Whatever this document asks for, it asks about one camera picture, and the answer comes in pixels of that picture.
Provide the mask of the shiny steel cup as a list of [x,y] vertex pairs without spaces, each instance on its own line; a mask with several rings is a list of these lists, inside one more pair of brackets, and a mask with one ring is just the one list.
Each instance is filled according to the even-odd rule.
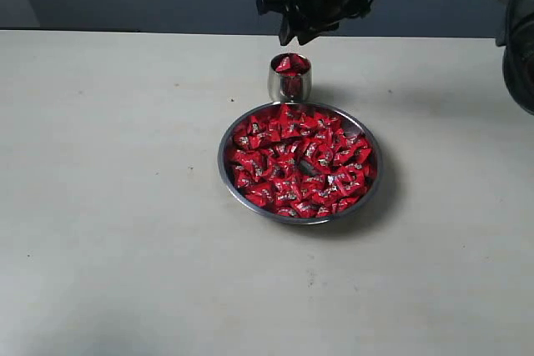
[[269,96],[273,102],[281,102],[281,103],[305,102],[310,97],[310,93],[312,89],[311,62],[308,58],[306,58],[310,62],[310,70],[306,74],[299,75],[296,77],[286,77],[281,74],[278,74],[275,71],[276,62],[279,61],[281,57],[286,54],[287,53],[281,53],[279,55],[276,55],[270,61],[270,70],[268,74],[268,84],[267,84]]

